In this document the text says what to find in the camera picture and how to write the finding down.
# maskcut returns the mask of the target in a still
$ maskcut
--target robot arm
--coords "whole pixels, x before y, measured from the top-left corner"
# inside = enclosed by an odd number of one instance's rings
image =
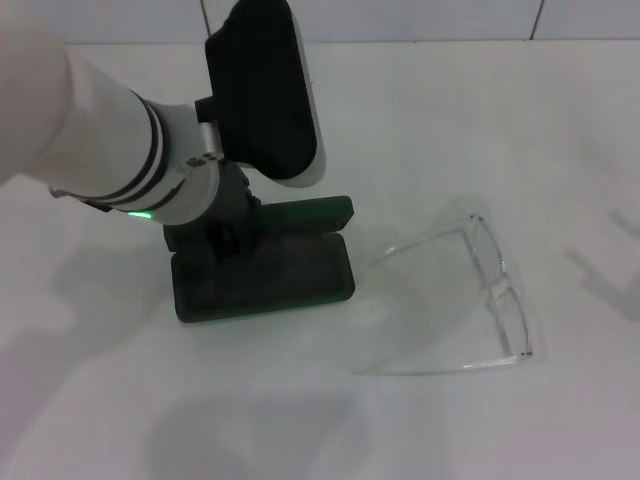
[[[126,89],[32,19],[5,19],[0,181],[21,172],[58,196],[181,225],[214,202],[223,157],[300,176],[317,141],[291,21],[283,0],[241,0],[205,46],[215,95],[176,107]]]
[[[54,196],[164,224],[185,322],[351,297],[336,233],[351,200],[263,206],[238,167],[281,182],[323,171],[285,0],[239,0],[205,44],[213,96],[181,106],[140,97],[31,19],[3,19],[0,182],[22,173]]]

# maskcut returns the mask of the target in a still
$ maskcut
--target white table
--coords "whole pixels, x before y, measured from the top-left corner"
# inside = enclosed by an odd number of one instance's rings
[[[200,46],[87,46],[141,95],[209,92]],[[352,302],[185,327],[160,229],[17,178],[0,189],[0,472],[32,480],[633,478],[640,439],[640,43],[321,45],[328,158],[264,201],[348,194],[354,263],[485,213],[536,357],[354,377]]]

